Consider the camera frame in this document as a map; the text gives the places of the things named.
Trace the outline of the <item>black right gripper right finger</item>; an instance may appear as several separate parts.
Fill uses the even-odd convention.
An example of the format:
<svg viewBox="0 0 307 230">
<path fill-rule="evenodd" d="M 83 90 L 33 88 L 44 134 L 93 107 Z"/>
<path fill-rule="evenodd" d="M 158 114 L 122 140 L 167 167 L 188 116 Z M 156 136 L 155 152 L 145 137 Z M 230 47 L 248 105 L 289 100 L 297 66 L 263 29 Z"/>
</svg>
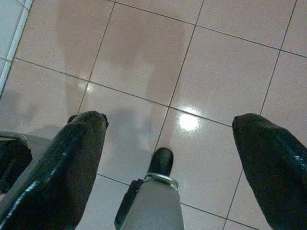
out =
<svg viewBox="0 0 307 230">
<path fill-rule="evenodd" d="M 273 230 L 307 228 L 307 149 L 287 129 L 253 113 L 236 116 L 233 136 L 246 179 Z"/>
</svg>

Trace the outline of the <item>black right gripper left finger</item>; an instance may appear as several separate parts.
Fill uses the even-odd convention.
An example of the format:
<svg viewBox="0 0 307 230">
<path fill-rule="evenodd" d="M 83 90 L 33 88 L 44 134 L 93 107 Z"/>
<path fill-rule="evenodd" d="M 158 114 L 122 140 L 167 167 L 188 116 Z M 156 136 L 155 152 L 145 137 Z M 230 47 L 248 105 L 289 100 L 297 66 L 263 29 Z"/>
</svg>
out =
<svg viewBox="0 0 307 230">
<path fill-rule="evenodd" d="M 75 229 L 96 179 L 107 127 L 106 115 L 97 111 L 70 119 L 5 192 L 1 229 Z"/>
</svg>

